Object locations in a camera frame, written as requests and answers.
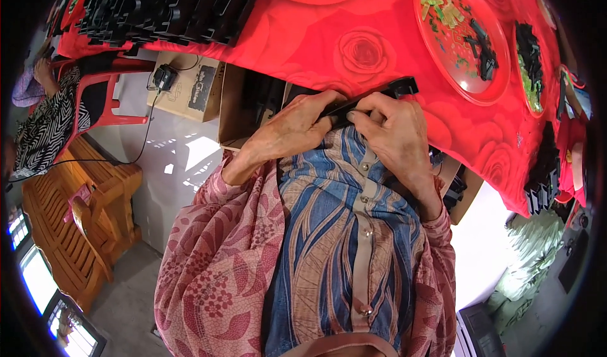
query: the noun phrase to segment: button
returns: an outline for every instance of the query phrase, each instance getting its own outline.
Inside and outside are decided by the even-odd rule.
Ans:
[[[360,306],[360,313],[363,316],[369,316],[373,313],[373,308],[368,304],[363,304]]]

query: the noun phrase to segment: black and white striped shirt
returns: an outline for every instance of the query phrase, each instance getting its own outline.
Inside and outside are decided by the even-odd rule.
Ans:
[[[19,124],[15,142],[17,156],[14,177],[44,174],[72,135],[76,90],[80,70],[74,67],[59,79],[60,90],[42,100],[26,121]],[[90,116],[84,105],[78,111],[78,133],[90,128]]]

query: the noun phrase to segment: rose pattern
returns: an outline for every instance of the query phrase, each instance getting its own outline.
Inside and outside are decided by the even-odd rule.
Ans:
[[[335,70],[347,80],[372,84],[378,75],[393,72],[396,52],[376,29],[355,27],[338,39],[333,63]]]

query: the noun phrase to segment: black electrical device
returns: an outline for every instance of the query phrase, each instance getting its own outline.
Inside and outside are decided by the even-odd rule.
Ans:
[[[176,69],[170,65],[159,65],[154,72],[154,87],[156,87],[156,91],[160,93],[171,90],[176,78]]]

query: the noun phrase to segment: round tray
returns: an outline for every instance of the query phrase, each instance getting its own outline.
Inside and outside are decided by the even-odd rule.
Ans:
[[[453,29],[441,22],[432,6],[423,21],[421,0],[413,0],[420,33],[432,59],[449,84],[468,101],[479,106],[490,106],[502,97],[510,80],[510,52],[504,31],[485,0],[451,1],[465,17]],[[465,36],[476,39],[476,33],[470,27],[471,19],[487,33],[490,47],[496,54],[499,67],[494,69],[493,79],[489,81],[479,76],[480,57],[475,58],[472,47],[463,40]]]
[[[510,48],[512,50],[512,69],[515,71],[515,76],[518,78],[518,87],[520,89],[521,97],[525,100],[525,104],[527,104],[527,109],[531,116],[535,118],[542,118],[544,113],[546,113],[546,93],[540,97],[540,105],[542,106],[541,112],[536,112],[531,109],[531,105],[529,104],[529,99],[527,98],[527,92],[525,91],[525,87],[523,86],[523,77],[521,75],[521,68],[518,63],[518,50],[517,50],[517,27],[512,27],[512,41],[510,44]],[[540,63],[542,66],[545,66],[544,61],[542,59],[542,47],[540,46]]]

